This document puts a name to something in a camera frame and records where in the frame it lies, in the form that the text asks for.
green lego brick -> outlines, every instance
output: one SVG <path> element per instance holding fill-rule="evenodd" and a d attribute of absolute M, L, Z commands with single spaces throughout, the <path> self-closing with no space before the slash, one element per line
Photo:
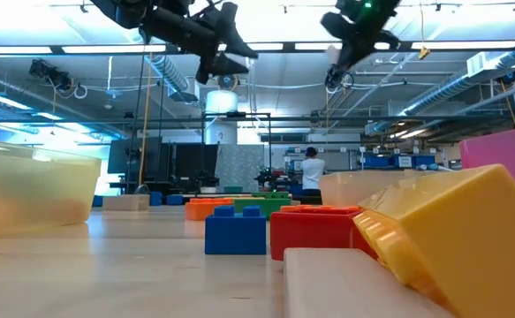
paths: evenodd
<path fill-rule="evenodd" d="M 265 198 L 265 199 L 288 199 L 289 193 L 278 192 L 278 193 L 251 193 L 254 198 Z"/>
<path fill-rule="evenodd" d="M 291 205 L 291 199 L 238 199 L 233 201 L 236 213 L 243 212 L 244 207 L 259 206 L 261 213 L 269 220 L 271 213 L 278 212 L 281 207 Z"/>

pole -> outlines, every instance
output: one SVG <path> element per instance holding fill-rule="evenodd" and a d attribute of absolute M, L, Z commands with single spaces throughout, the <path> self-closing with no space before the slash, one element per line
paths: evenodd
<path fill-rule="evenodd" d="M 271 137 L 271 114 L 267 114 L 269 119 L 269 171 L 273 172 L 273 139 Z"/>

blue lego brick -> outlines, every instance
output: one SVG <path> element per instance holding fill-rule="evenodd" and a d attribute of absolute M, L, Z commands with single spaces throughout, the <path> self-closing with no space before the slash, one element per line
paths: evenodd
<path fill-rule="evenodd" d="M 233 212 L 233 206 L 222 206 L 214 208 L 214 216 L 221 217 L 234 217 L 235 213 Z"/>
<path fill-rule="evenodd" d="M 248 206 L 243 208 L 243 216 L 245 217 L 256 217 L 261 216 L 260 206 Z"/>
<path fill-rule="evenodd" d="M 215 209 L 206 218 L 206 254 L 265 255 L 267 253 L 267 220 L 265 216 L 217 216 L 232 213 L 230 207 Z M 244 214 L 254 215 L 252 207 Z"/>
<path fill-rule="evenodd" d="M 163 205 L 163 194 L 160 192 L 152 192 L 149 195 L 149 205 L 151 207 L 158 207 Z"/>
<path fill-rule="evenodd" d="M 182 205 L 183 202 L 183 196 L 180 194 L 167 195 L 167 205 Z"/>
<path fill-rule="evenodd" d="M 100 208 L 104 204 L 104 197 L 101 195 L 95 195 L 95 198 L 92 200 L 92 206 L 94 208 Z"/>

yellow lego brick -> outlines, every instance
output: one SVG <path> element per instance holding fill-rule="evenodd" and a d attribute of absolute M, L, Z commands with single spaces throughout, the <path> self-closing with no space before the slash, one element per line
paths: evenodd
<path fill-rule="evenodd" d="M 401 180 L 358 229 L 397 280 L 459 317 L 515 318 L 515 180 L 502 165 Z"/>

white cylinder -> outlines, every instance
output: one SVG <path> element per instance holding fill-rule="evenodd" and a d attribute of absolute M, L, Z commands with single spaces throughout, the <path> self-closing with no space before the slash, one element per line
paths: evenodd
<path fill-rule="evenodd" d="M 230 91 L 215 90 L 206 95 L 207 113 L 226 113 L 238 110 L 238 96 Z M 217 143 L 235 145 L 238 143 L 238 124 L 215 121 L 207 123 L 205 132 L 207 145 Z"/>
<path fill-rule="evenodd" d="M 238 110 L 238 95 L 223 90 L 211 91 L 206 95 L 207 113 L 224 113 Z"/>
<path fill-rule="evenodd" d="M 238 124 L 214 122 L 206 129 L 204 140 L 207 145 L 221 143 L 223 145 L 236 145 L 238 143 Z"/>

